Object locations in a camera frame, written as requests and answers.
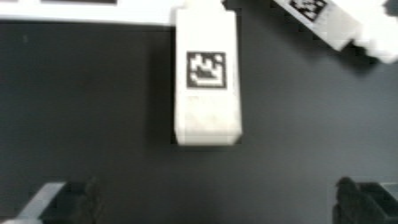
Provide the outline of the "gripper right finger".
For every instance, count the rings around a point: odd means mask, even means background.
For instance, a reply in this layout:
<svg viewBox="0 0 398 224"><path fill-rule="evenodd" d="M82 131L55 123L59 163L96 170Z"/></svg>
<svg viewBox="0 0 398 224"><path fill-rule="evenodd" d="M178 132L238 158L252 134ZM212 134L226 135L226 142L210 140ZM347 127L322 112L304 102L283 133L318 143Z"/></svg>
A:
<svg viewBox="0 0 398 224"><path fill-rule="evenodd" d="M332 224L398 224L398 182L343 177L336 187Z"/></svg>

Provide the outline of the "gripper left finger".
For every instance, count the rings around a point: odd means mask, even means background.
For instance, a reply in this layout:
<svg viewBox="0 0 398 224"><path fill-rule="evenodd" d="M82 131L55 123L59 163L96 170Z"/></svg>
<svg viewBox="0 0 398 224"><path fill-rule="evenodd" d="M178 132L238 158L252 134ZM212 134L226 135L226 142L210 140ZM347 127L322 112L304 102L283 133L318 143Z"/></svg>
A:
<svg viewBox="0 0 398 224"><path fill-rule="evenodd" d="M46 182L11 224L100 224L98 179Z"/></svg>

